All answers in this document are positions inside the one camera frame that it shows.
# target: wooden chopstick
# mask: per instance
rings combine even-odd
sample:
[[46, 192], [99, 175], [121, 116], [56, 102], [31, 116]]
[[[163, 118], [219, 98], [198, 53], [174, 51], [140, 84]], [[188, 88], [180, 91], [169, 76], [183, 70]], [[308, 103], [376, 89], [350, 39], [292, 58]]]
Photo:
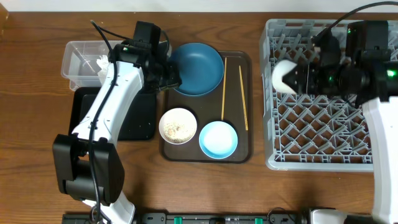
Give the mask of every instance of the wooden chopstick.
[[226, 83], [226, 57], [225, 57], [225, 64], [224, 64], [224, 87], [223, 87], [223, 105], [221, 108], [221, 120], [224, 120], [224, 104], [225, 104], [225, 83]]
[[241, 66], [239, 66], [239, 74], [241, 75], [241, 91], [242, 91], [242, 102], [243, 102], [243, 113], [244, 113], [244, 125], [246, 127], [246, 130], [249, 130], [248, 127], [248, 116], [246, 115], [246, 103], [244, 99], [244, 90], [243, 90], [243, 79], [242, 79], [242, 70]]

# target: green led light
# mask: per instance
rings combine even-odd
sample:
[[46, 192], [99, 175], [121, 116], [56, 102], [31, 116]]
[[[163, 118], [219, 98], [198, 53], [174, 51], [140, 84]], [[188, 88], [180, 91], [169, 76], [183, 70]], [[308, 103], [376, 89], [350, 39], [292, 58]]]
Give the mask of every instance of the green led light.
[[397, 75], [397, 71], [394, 70], [387, 70], [388, 77], [394, 77]]

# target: wood grain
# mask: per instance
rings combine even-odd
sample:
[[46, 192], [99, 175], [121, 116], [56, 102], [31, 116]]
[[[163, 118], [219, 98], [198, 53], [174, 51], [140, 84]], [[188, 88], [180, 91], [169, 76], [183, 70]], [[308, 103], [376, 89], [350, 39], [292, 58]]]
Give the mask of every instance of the wood grain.
[[[0, 222], [60, 223], [62, 214], [89, 209], [59, 193], [52, 157], [58, 133], [66, 134], [73, 92], [60, 76], [71, 40], [100, 40], [90, 24], [132, 36], [137, 20], [165, 29], [174, 48], [203, 42], [242, 50], [252, 59], [254, 155], [244, 165], [166, 161], [159, 134], [150, 141], [120, 142], [126, 171], [124, 193], [138, 210], [266, 213], [273, 207], [335, 207], [369, 213], [373, 175], [272, 171], [265, 164], [259, 39], [272, 18], [336, 19], [341, 14], [304, 13], [43, 13], [12, 12], [0, 43]], [[396, 14], [360, 14], [355, 19], [396, 19]], [[163, 94], [158, 97], [159, 107]]]

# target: clear plastic container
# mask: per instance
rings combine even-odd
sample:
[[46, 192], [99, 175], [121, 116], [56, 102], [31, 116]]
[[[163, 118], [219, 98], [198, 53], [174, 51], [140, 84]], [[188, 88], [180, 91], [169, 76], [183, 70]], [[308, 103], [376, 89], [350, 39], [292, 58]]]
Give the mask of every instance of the clear plastic container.
[[[109, 43], [114, 47], [121, 40], [110, 40]], [[79, 87], [100, 87], [98, 72], [101, 68], [96, 60], [108, 53], [103, 40], [69, 42], [63, 55], [61, 75], [70, 80], [70, 89], [75, 91]]]

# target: green clamp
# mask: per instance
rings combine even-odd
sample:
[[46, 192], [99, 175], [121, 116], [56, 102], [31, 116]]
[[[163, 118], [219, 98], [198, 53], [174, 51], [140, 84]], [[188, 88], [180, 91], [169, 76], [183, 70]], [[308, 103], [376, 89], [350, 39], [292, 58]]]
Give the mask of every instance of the green clamp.
[[182, 217], [174, 217], [174, 224], [182, 224]]
[[254, 224], [262, 224], [262, 218], [255, 218], [254, 219]]

